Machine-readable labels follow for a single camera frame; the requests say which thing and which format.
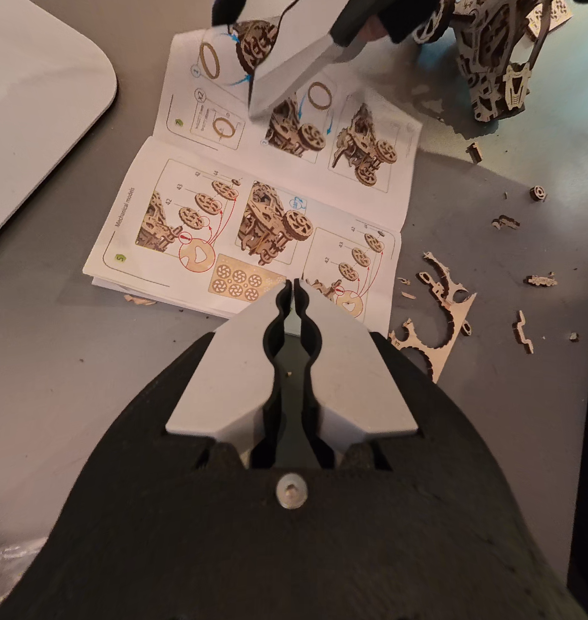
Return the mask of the clear plastic bag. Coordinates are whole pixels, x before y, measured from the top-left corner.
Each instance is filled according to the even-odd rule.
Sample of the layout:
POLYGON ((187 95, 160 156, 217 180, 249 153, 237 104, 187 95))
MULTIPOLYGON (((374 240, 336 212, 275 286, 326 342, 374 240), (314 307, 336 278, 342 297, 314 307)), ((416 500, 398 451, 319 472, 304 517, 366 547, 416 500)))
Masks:
POLYGON ((47 537, 0 547, 0 604, 40 552, 47 537))

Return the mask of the instruction booklet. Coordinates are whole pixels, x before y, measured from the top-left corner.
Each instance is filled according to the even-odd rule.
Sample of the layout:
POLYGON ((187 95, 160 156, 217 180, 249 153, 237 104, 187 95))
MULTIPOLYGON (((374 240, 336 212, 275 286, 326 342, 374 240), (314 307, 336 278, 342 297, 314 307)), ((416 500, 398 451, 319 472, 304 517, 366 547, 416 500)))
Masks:
POLYGON ((172 39, 152 136, 83 273, 223 318, 299 278, 387 332, 421 123, 348 65, 250 120, 236 42, 172 39))

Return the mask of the white board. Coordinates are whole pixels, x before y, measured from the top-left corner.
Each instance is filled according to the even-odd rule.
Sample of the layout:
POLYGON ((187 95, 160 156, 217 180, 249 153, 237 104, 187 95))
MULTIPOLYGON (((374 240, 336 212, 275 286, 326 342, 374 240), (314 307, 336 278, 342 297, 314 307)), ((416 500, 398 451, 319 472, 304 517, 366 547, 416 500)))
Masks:
POLYGON ((94 42, 31 1, 0 1, 0 229, 116 94, 94 42))

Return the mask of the arched wooden offcut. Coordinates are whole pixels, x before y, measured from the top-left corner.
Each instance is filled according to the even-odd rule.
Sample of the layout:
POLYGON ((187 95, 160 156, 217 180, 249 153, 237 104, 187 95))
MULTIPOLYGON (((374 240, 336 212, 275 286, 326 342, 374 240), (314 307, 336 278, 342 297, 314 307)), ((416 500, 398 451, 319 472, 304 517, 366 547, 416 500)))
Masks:
POLYGON ((448 319, 448 335, 445 341, 438 346, 424 344, 416 333, 414 323, 407 319, 402 327, 406 333, 405 339, 399 339, 394 331, 388 334, 388 340, 398 350, 412 349, 421 353, 427 363, 427 372, 432 382, 437 383, 445 368, 453 346, 460 333, 465 336, 472 334, 468 322, 469 310, 476 298, 476 293, 469 294, 460 283, 453 281, 449 268, 441 263, 431 252, 425 252, 423 259, 434 266, 439 280, 436 281, 427 272, 419 272, 418 278, 429 287, 430 294, 437 300, 440 308, 448 319))

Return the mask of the person's right hand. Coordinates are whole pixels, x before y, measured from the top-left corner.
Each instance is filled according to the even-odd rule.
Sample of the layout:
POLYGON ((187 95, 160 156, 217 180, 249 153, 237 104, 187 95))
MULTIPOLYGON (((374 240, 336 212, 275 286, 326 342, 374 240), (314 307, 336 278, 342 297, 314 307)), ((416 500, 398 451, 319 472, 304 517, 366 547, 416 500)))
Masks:
POLYGON ((370 16, 360 28, 357 39, 364 43, 374 42, 389 36, 382 21, 377 14, 370 16))

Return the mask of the zigzag wooden piece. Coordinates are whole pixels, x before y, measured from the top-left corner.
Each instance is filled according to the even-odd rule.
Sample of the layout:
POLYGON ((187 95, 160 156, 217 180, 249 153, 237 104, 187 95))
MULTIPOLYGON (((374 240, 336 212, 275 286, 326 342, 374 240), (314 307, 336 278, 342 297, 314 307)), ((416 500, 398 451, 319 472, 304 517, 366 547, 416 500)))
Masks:
POLYGON ((513 323, 513 333, 515 335, 516 341, 525 349, 526 353, 532 355, 534 353, 534 345, 532 340, 528 338, 528 335, 525 333, 525 327, 527 324, 526 316, 524 312, 519 309, 516 311, 515 321, 513 323))

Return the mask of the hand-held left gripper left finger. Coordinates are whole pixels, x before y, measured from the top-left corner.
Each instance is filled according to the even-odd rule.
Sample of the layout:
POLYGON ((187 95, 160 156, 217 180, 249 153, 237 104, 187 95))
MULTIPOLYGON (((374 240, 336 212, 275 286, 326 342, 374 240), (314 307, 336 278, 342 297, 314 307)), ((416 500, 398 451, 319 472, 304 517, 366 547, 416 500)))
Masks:
POLYGON ((291 293, 287 280, 213 332, 166 423, 168 433, 229 443, 253 466, 274 464, 282 419, 274 359, 284 344, 291 293))

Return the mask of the wooden buggy model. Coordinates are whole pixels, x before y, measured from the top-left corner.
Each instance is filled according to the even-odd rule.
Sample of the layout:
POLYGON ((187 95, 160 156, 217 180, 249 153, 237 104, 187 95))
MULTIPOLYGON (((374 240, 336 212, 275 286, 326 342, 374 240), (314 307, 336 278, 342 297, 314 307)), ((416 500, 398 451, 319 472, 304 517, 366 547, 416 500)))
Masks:
POLYGON ((425 45, 453 29, 474 118, 488 123, 524 110, 548 33, 571 17, 566 1, 438 1, 412 38, 425 45))

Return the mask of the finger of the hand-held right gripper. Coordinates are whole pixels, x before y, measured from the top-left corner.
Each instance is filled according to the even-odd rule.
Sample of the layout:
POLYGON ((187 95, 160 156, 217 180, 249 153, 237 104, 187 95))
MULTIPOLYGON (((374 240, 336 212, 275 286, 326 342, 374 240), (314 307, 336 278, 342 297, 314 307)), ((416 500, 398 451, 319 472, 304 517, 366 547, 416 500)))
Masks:
POLYGON ((330 34, 347 4, 348 1, 295 1, 284 10, 276 42, 253 74, 250 119, 266 117, 323 67, 352 59, 352 45, 339 45, 330 34))
POLYGON ((229 11, 226 24, 231 26, 238 22, 264 20, 279 26, 283 14, 296 1, 227 1, 229 11))

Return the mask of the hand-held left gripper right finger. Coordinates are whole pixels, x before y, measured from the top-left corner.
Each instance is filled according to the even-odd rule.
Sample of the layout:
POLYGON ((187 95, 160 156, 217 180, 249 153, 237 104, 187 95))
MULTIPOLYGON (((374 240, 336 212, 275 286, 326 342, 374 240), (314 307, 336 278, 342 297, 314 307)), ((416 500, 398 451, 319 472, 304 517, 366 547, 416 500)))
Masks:
POLYGON ((371 333, 304 280, 294 281, 304 368, 305 436, 321 468, 352 445, 407 437, 418 425, 371 333))

